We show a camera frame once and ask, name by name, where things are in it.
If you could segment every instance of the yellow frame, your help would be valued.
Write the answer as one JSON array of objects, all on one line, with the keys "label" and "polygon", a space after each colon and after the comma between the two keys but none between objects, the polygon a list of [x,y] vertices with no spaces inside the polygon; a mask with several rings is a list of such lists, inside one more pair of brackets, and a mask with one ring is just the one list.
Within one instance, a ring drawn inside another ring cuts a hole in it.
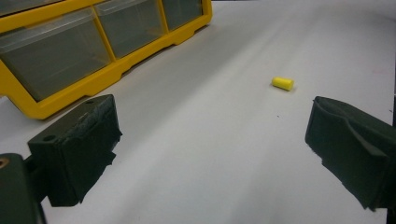
[{"label": "yellow frame", "polygon": [[[105,0],[64,0],[51,5],[34,8],[0,18],[0,34],[38,22],[50,20],[84,7],[92,7],[94,4]],[[93,96],[121,79],[122,73],[133,65],[143,61],[155,52],[169,47],[179,45],[189,39],[201,27],[207,25],[212,18],[211,0],[202,0],[203,15],[174,31],[167,28],[166,18],[163,11],[162,0],[157,0],[163,21],[164,36],[149,43],[127,56],[116,59],[113,50],[106,38],[105,32],[97,15],[94,22],[103,38],[111,63],[101,70],[84,77],[82,80],[58,91],[48,98],[37,102],[22,84],[14,77],[6,65],[0,60],[0,95],[5,95],[14,105],[27,117],[32,119],[45,119],[56,113],[67,105],[72,104],[83,96]]]}]

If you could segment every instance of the white table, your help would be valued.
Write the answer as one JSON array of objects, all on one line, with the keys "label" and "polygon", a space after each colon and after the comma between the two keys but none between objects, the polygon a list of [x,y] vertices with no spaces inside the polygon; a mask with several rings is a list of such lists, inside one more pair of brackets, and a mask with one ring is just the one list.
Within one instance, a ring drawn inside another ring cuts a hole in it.
[{"label": "white table", "polygon": [[[46,199],[49,224],[385,223],[304,142],[317,95],[391,124],[395,20],[366,6],[214,2],[209,26],[101,93],[116,98],[118,156],[83,204]],[[0,99],[0,153],[26,158],[60,116],[27,119]]]}]

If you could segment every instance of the gray plastic bin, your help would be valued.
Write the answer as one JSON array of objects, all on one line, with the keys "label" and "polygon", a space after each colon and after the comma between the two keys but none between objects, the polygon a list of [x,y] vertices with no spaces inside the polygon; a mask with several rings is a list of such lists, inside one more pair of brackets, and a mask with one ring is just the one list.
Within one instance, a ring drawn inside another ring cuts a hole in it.
[{"label": "gray plastic bin", "polygon": [[95,9],[117,58],[163,35],[156,0],[112,0]]},{"label": "gray plastic bin", "polygon": [[163,0],[163,9],[170,30],[203,15],[201,0]]},{"label": "gray plastic bin", "polygon": [[0,0],[0,16],[60,1],[61,0]]},{"label": "gray plastic bin", "polygon": [[0,35],[0,59],[37,101],[110,62],[90,8]]}]

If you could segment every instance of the table surface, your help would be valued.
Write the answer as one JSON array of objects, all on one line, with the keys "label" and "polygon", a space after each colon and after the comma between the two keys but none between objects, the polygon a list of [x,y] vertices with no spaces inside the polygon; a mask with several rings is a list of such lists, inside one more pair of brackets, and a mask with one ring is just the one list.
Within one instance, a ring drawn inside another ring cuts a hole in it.
[{"label": "table surface", "polygon": [[[395,4],[349,2],[213,2],[206,28],[101,92],[116,99],[117,158],[82,204],[46,199],[48,222],[385,223],[304,142],[318,95],[392,122]],[[61,115],[28,119],[0,99],[0,153],[26,158]]]}]

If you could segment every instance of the yellow cylinder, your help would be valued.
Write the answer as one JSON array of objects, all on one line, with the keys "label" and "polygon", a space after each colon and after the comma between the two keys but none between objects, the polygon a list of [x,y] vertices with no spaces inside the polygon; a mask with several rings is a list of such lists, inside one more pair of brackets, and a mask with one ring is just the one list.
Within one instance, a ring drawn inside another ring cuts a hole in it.
[{"label": "yellow cylinder", "polygon": [[272,85],[285,91],[291,91],[293,89],[294,80],[285,77],[274,77]]}]

